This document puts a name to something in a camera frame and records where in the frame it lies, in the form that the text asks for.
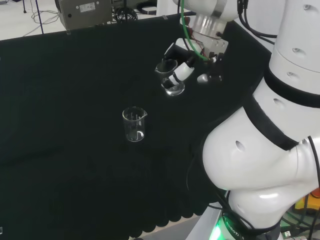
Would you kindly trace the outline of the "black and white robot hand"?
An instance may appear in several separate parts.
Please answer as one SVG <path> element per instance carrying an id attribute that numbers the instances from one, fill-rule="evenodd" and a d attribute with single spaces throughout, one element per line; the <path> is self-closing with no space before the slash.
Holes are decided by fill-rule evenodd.
<path id="1" fill-rule="evenodd" d="M 191 50 L 191 46 L 184 38 L 173 42 L 163 55 L 162 63 L 167 67 L 167 76 L 164 77 L 162 86 L 170 89 L 187 80 L 193 71 L 199 56 Z"/>

